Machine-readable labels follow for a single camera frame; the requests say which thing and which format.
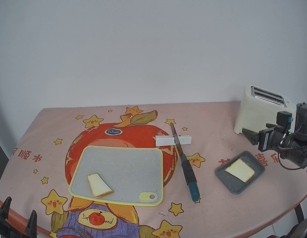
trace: yellow cutting board rim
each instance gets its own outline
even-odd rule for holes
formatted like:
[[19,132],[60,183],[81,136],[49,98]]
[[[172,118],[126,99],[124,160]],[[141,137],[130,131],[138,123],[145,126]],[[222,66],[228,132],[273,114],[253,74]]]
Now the yellow cutting board rim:
[[110,203],[110,204],[120,204],[120,205],[133,205],[133,206],[157,206],[159,205],[162,200],[163,200],[163,153],[160,149],[158,148],[137,148],[137,147],[112,147],[112,146],[94,146],[94,145],[89,145],[87,147],[85,147],[82,151],[82,154],[81,154],[81,157],[79,159],[79,162],[77,163],[77,166],[76,166],[76,169],[75,169],[75,172],[74,172],[74,175],[72,177],[72,180],[71,180],[71,183],[69,185],[69,193],[73,196],[73,197],[78,197],[78,198],[82,198],[82,199],[86,199],[86,200],[91,200],[91,198],[89,197],[85,197],[85,196],[79,196],[79,195],[76,195],[76,194],[73,194],[71,192],[71,187],[72,187],[72,183],[74,181],[74,177],[76,175],[76,171],[78,170],[78,167],[81,163],[81,160],[82,160],[82,157],[84,155],[84,152],[85,150],[88,148],[88,147],[100,147],[100,148],[114,148],[114,149],[142,149],[142,150],[152,150],[152,149],[155,149],[155,150],[159,150],[159,152],[161,153],[161,199],[156,202],[155,204],[145,204],[145,203],[124,203],[124,202],[113,202],[113,201],[110,201],[110,200],[105,200],[105,199],[102,199],[102,198],[93,198],[93,201],[96,201],[96,202],[102,202],[102,203]]

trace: knife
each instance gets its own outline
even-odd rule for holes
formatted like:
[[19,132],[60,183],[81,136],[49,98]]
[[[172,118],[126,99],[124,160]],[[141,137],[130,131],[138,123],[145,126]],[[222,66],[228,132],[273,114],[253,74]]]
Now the knife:
[[182,151],[182,147],[180,145],[179,138],[177,132],[175,131],[173,123],[171,123],[170,126],[171,126],[172,135],[174,137],[175,146],[179,153],[184,177],[186,179],[187,186],[189,186],[189,191],[191,194],[192,201],[197,202],[200,199],[200,192],[196,182],[195,174],[193,172],[190,162],[188,161],[186,155]]

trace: white wall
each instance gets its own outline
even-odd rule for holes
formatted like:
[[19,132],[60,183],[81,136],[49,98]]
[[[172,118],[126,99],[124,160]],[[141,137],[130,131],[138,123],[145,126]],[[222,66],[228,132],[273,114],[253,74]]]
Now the white wall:
[[307,0],[0,0],[0,144],[42,108],[307,102]]

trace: gray tray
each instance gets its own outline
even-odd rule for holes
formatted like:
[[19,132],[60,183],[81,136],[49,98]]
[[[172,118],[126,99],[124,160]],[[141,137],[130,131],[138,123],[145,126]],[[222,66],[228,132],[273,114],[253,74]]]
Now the gray tray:
[[[234,161],[237,161],[239,158],[242,159],[242,161],[244,161],[255,171],[253,177],[246,183],[244,183],[243,181],[239,180],[237,177],[233,176],[232,174],[224,170],[227,167],[229,167],[231,164],[233,164]],[[235,158],[226,162],[224,165],[218,167],[215,170],[215,173],[217,177],[222,181],[222,183],[224,183],[224,185],[229,189],[230,192],[234,194],[240,194],[249,185],[251,185],[264,171],[265,167],[263,166],[263,164],[261,164],[259,160],[250,152],[244,151]]]

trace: red apple illustration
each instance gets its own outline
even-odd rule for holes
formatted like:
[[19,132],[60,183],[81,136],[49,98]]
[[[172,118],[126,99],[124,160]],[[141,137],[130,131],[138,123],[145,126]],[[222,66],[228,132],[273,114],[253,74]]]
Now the red apple illustration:
[[105,222],[105,217],[101,214],[101,212],[93,212],[89,217],[88,220],[94,226],[103,225]]
[[[71,144],[65,160],[65,177],[70,184],[77,163],[82,151],[88,145],[95,146],[112,146],[112,147],[136,147],[136,148],[155,148],[156,135],[168,135],[162,129],[153,125],[134,125],[130,127],[115,128],[116,123],[103,123],[99,127],[90,127],[83,131]],[[108,135],[105,133],[108,129],[120,129],[119,135]],[[163,185],[165,186],[173,176],[175,166],[178,160],[175,147],[160,147],[163,153]]]

